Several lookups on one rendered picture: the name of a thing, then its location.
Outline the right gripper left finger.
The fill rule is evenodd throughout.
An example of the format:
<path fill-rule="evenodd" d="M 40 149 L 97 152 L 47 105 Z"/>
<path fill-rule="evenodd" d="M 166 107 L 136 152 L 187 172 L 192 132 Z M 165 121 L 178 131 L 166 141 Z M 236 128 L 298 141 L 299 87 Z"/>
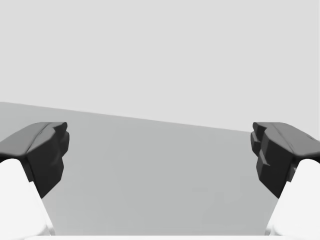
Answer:
<path fill-rule="evenodd" d="M 60 182 L 66 122 L 36 122 L 0 141 L 0 236 L 53 236 L 42 199 Z"/>

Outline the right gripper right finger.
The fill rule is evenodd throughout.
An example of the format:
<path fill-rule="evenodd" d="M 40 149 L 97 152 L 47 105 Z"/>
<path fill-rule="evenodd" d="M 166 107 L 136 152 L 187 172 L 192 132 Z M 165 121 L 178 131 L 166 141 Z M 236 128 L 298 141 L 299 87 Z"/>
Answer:
<path fill-rule="evenodd" d="M 278 199 L 267 236 L 320 236 L 320 140 L 282 122 L 254 122 L 260 182 Z"/>

